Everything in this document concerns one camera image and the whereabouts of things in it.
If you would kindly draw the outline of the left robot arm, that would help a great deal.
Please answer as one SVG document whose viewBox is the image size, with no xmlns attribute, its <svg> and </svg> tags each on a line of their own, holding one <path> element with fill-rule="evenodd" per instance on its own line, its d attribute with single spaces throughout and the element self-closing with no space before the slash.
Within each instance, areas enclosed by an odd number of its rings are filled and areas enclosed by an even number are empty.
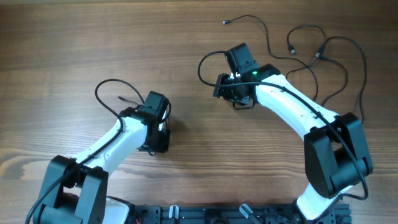
<svg viewBox="0 0 398 224">
<path fill-rule="evenodd" d="M 128 107 L 119 121 L 88 149 L 48 164 L 34 223 L 137 223 L 135 206 L 107 195 L 108 180 L 135 150 L 153 156 L 169 148 L 163 124 L 171 110 L 162 94 L 150 92 L 142 105 Z"/>
</svg>

